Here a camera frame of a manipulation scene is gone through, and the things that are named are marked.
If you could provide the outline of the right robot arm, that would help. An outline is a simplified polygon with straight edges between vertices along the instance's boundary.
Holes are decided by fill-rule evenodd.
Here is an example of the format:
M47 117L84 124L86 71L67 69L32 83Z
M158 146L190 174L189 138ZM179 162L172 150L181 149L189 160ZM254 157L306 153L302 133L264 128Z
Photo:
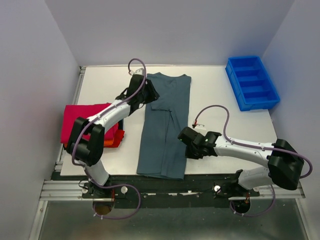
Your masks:
M243 197L260 186L276 185L289 191L298 188L304 160L286 140L236 144L235 140L228 140L219 132L209 131L202 135L188 126L177 138L185 144L185 156L189 159L232 157L259 165L249 170L237 170L228 183L221 185L219 191L228 197Z

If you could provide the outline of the grey-blue t shirt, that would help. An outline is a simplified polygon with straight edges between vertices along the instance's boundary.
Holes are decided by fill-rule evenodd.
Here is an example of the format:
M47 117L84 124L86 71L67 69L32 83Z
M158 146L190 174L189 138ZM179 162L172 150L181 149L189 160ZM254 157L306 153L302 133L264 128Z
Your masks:
M187 163L186 147L178 135L188 125L192 78L160 72L150 73L147 78L159 98L145 106L136 172L148 177L182 180Z

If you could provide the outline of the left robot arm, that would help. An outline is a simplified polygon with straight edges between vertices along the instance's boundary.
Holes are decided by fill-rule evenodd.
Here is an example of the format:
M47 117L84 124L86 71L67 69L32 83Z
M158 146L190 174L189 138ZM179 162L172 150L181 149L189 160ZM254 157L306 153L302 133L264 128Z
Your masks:
M140 105L151 103L158 98L159 94L146 75L134 73L129 86L111 105L93 116L78 117L74 121L66 151L71 155L72 164L84 169L94 184L93 191L99 197L107 197L111 191L111 185L107 182L110 175L101 161L106 132L132 115Z

